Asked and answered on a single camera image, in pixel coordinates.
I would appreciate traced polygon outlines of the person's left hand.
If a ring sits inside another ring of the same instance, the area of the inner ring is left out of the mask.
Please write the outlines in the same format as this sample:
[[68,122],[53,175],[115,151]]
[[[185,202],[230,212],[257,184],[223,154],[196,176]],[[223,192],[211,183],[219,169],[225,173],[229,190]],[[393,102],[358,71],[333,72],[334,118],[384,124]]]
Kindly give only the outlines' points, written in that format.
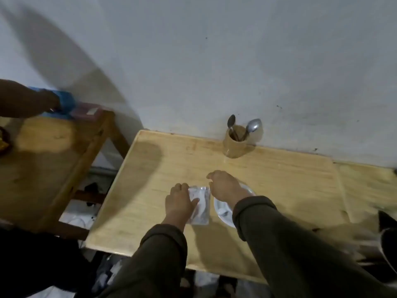
[[165,199],[166,216],[163,224],[173,225],[183,231],[191,215],[188,215],[189,185],[176,184]]

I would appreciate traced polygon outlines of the person's right hand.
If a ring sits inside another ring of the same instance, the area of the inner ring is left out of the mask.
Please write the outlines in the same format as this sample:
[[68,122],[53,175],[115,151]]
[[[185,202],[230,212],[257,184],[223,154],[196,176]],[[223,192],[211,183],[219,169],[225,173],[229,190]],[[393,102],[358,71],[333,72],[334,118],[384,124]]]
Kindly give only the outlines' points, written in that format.
[[250,197],[250,195],[240,186],[239,181],[224,171],[224,200],[221,201],[226,202],[233,210],[239,201],[247,197]]

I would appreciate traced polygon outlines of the silver foil packet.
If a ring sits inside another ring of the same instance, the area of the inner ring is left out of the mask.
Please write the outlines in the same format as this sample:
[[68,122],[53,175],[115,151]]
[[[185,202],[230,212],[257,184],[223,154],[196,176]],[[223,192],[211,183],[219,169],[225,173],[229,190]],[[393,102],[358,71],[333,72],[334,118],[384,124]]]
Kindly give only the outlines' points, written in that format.
[[190,219],[187,221],[189,225],[205,226],[209,224],[210,218],[210,196],[209,187],[189,187],[189,197],[193,201],[198,199],[198,203],[193,211]]

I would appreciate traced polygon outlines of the person's right forearm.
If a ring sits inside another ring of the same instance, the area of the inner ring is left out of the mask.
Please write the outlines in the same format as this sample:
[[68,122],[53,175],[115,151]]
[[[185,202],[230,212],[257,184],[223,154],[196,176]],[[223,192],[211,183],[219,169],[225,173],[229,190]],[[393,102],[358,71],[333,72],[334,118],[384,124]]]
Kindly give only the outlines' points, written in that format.
[[396,289],[285,217],[265,196],[238,201],[233,223],[274,298],[397,298]]

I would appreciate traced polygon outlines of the another person's forearm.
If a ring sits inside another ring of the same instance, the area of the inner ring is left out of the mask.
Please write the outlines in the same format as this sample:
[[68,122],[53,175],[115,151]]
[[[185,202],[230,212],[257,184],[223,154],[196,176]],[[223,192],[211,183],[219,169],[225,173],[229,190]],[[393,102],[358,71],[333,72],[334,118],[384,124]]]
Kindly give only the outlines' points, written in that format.
[[0,79],[0,117],[31,118],[60,109],[60,98],[52,91],[36,91],[15,81]]

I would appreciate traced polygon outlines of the person's left forearm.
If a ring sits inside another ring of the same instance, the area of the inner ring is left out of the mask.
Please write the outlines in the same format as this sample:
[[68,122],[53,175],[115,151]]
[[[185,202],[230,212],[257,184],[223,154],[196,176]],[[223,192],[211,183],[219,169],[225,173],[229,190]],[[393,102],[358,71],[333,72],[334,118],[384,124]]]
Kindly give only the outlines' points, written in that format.
[[170,224],[157,224],[98,298],[178,298],[186,261],[183,232]]

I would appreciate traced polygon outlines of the white plate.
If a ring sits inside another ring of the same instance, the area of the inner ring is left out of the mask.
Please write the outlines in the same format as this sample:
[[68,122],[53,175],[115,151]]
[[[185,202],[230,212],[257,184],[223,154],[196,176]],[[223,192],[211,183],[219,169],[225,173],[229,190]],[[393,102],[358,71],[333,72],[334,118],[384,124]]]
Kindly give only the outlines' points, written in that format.
[[[245,183],[239,182],[239,184],[245,191],[249,193],[250,196],[256,195],[255,192],[252,190],[252,188],[246,185]],[[211,195],[213,196],[213,204],[216,215],[225,225],[236,229],[236,226],[233,223],[233,214],[230,206],[226,202],[218,200],[213,195],[212,190],[211,190]]]

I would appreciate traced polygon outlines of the wooden utensil cup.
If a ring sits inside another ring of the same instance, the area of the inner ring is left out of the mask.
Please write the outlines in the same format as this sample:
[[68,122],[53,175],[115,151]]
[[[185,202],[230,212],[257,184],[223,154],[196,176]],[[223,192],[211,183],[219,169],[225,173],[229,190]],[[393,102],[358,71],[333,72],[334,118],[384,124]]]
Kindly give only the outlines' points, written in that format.
[[222,151],[223,154],[230,159],[237,159],[242,157],[243,155],[249,152],[249,144],[248,139],[249,136],[245,136],[245,127],[241,125],[234,125],[233,130],[237,134],[239,139],[245,138],[243,141],[235,140],[233,136],[233,132],[231,129],[226,130],[226,134],[224,136],[222,142]]

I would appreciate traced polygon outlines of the small metal spoon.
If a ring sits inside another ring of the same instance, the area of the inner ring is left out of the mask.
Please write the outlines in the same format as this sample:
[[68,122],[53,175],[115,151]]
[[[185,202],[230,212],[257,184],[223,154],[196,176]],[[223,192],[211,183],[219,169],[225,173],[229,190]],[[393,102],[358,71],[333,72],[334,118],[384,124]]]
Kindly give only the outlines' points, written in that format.
[[239,137],[238,137],[237,132],[234,128],[235,123],[236,123],[236,116],[234,114],[232,114],[227,121],[228,134],[231,137],[231,139],[239,142]]

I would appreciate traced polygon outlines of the large metal spoon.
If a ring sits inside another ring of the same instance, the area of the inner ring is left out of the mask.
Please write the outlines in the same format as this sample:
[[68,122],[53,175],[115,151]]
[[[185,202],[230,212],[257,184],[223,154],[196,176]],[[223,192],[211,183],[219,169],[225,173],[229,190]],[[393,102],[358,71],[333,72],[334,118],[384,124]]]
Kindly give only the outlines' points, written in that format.
[[262,128],[261,119],[257,118],[257,119],[250,120],[245,127],[244,133],[243,133],[240,141],[241,142],[245,141],[251,133],[254,133],[257,130],[260,130],[261,128]]

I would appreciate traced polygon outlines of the pink box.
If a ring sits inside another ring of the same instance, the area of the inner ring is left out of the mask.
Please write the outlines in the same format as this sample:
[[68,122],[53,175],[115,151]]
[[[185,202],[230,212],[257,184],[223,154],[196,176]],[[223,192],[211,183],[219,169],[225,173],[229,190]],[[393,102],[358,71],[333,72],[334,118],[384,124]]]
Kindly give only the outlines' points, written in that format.
[[103,113],[100,105],[78,102],[74,109],[70,112],[70,116],[75,120],[96,121]]

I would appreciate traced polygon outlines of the wooden side table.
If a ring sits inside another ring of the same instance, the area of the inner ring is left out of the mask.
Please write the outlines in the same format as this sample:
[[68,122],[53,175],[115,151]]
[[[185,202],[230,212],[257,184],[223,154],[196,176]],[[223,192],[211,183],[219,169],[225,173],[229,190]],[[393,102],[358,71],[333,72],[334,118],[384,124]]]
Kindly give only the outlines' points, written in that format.
[[10,144],[0,152],[0,226],[85,240],[87,229],[59,219],[72,199],[103,203],[106,195],[78,187],[107,139],[126,157],[130,145],[115,114],[104,111],[95,121],[0,117],[0,131]]

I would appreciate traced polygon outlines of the steel vessel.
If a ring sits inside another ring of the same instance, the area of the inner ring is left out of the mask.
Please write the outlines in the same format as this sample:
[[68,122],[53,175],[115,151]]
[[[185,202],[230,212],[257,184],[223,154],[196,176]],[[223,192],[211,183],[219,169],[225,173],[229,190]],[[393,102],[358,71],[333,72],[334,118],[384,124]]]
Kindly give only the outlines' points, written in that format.
[[381,282],[397,281],[397,220],[378,210],[351,228],[355,262]]

